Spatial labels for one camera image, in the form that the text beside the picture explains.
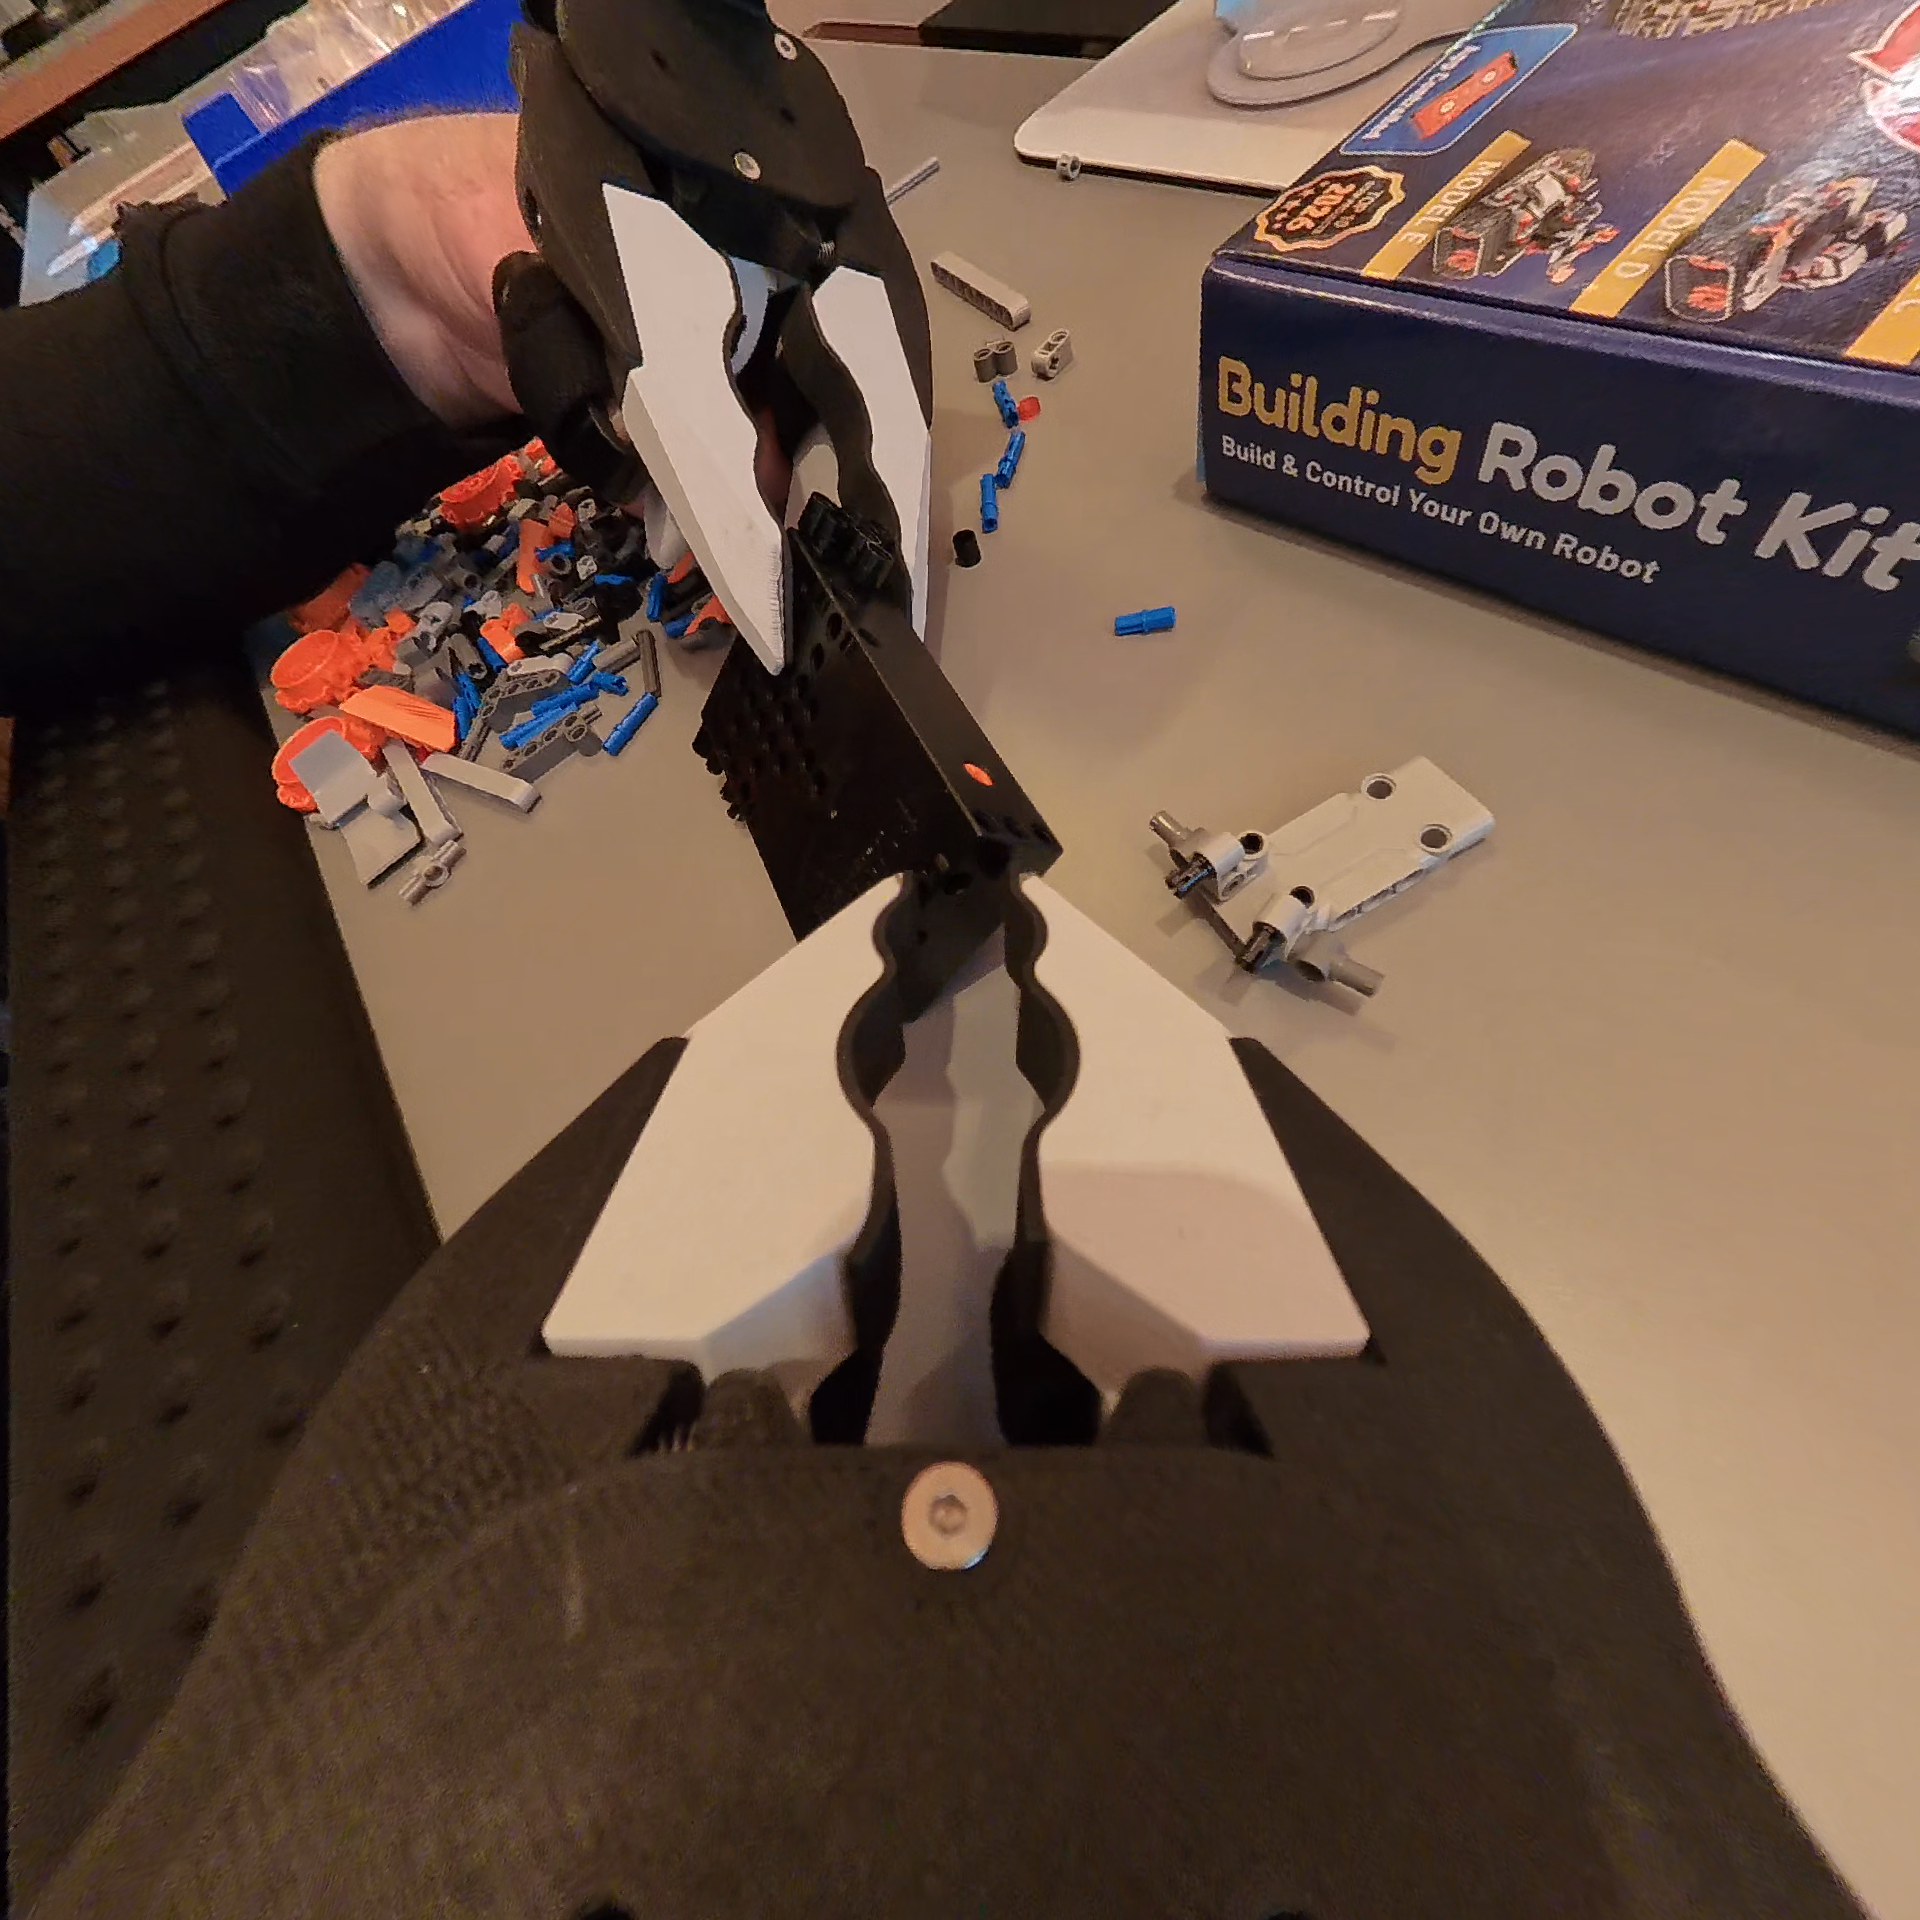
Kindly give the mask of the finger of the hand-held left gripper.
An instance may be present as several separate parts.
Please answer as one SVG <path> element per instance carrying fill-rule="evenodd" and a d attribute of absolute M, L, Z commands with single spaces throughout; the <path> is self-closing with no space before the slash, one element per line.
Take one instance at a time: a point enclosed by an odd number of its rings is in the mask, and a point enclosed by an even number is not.
<path fill-rule="evenodd" d="M 620 416 L 738 636 L 780 674 L 791 610 L 785 508 L 761 492 L 761 432 L 733 351 L 741 335 L 760 343 L 770 284 L 793 275 L 793 207 L 767 181 L 715 190 L 696 226 L 673 198 L 603 184 L 640 356 Z"/>
<path fill-rule="evenodd" d="M 929 629 L 930 399 L 890 286 L 851 266 L 791 295 L 780 368 L 832 448 L 839 503 L 896 552 L 909 620 Z"/>

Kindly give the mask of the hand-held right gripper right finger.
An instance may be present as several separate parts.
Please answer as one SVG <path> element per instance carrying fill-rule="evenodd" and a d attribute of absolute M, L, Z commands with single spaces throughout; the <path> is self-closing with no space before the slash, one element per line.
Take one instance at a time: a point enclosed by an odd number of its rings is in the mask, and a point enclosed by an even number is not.
<path fill-rule="evenodd" d="M 1227 1031 L 1023 875 L 1004 934 L 1026 1134 L 1016 1253 L 1072 1365 L 1359 1355 L 1368 1324 Z"/>

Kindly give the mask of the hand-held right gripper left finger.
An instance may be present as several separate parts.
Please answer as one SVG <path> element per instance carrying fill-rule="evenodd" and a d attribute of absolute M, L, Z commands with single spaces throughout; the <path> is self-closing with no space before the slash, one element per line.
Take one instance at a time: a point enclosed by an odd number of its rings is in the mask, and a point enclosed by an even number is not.
<path fill-rule="evenodd" d="M 842 1362 L 896 1326 L 905 1056 L 887 939 L 905 883 L 843 907 L 697 1021 L 544 1318 L 562 1358 Z"/>

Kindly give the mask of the grey beam and connector assembly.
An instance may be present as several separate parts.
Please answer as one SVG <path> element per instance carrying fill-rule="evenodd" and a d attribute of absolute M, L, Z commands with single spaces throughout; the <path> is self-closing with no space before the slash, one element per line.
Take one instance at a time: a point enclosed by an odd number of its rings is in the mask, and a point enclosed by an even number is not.
<path fill-rule="evenodd" d="M 1496 814 L 1431 759 L 1369 775 L 1291 823 L 1261 832 L 1151 820 L 1168 852 L 1165 887 L 1205 912 L 1250 975 L 1299 973 L 1375 996 L 1381 973 L 1339 933 L 1482 843 Z"/>

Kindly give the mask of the pile of building pieces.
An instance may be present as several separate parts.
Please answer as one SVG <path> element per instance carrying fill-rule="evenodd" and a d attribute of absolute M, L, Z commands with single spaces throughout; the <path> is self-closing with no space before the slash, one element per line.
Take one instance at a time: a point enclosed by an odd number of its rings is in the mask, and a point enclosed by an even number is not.
<path fill-rule="evenodd" d="M 536 439 L 435 493 L 396 540 L 392 563 L 295 614 L 273 667 L 274 702 L 301 723 L 274 762 L 280 799 L 328 827 L 394 820 L 371 879 L 460 837 L 425 823 L 431 776 L 529 806 L 548 766 L 623 752 L 644 725 L 656 634 L 744 639 L 691 548 L 649 565 L 640 523 Z"/>

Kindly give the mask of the person's left forearm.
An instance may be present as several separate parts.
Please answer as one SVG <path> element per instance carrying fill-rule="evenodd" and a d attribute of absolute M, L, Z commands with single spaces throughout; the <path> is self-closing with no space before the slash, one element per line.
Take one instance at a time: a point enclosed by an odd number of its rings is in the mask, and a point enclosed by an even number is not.
<path fill-rule="evenodd" d="M 2 692 L 73 706 L 295 604 L 501 451 L 405 387 L 309 140 L 221 205 L 133 211 L 117 268 L 2 326 Z"/>

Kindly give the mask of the blue storage bin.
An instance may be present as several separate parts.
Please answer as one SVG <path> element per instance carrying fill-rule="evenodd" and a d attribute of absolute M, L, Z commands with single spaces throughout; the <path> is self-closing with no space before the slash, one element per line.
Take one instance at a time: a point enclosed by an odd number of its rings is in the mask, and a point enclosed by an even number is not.
<path fill-rule="evenodd" d="M 468 3 L 323 91 L 273 128 L 258 128 L 232 90 L 184 112 L 184 133 L 221 191 L 258 175 L 304 140 L 424 114 L 513 112 L 509 39 L 516 3 Z"/>

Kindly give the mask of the blue robot kit box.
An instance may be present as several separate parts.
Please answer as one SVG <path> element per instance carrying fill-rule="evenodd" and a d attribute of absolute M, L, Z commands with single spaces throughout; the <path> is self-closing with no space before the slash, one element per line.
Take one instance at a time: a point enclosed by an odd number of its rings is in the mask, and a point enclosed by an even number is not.
<path fill-rule="evenodd" d="M 1917 732 L 1917 4 L 1500 4 L 1202 277 L 1272 520 Z"/>

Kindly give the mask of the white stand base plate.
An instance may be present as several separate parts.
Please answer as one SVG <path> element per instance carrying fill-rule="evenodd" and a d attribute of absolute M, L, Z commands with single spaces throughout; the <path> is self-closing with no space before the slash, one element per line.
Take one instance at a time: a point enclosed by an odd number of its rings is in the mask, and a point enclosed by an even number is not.
<path fill-rule="evenodd" d="M 1083 173 L 1282 188 L 1417 80 L 1489 3 L 1180 3 L 1016 133 Z"/>

